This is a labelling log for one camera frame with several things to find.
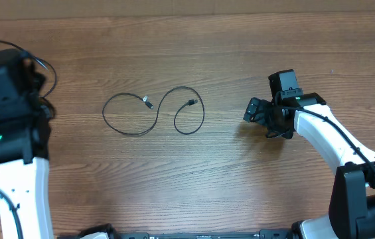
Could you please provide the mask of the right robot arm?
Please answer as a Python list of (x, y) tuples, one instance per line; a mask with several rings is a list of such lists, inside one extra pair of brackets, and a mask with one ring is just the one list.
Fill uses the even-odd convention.
[(290, 229), (260, 230), (259, 238), (375, 238), (375, 151), (334, 117), (317, 93), (306, 94), (294, 70), (268, 77), (272, 99), (253, 97), (244, 120), (267, 129), (268, 139), (304, 137), (335, 174), (326, 215)]

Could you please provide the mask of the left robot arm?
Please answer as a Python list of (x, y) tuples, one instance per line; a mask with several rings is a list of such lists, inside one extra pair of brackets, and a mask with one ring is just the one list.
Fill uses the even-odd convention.
[(48, 140), (53, 107), (34, 57), (0, 50), (0, 221), (4, 238), (53, 238)]

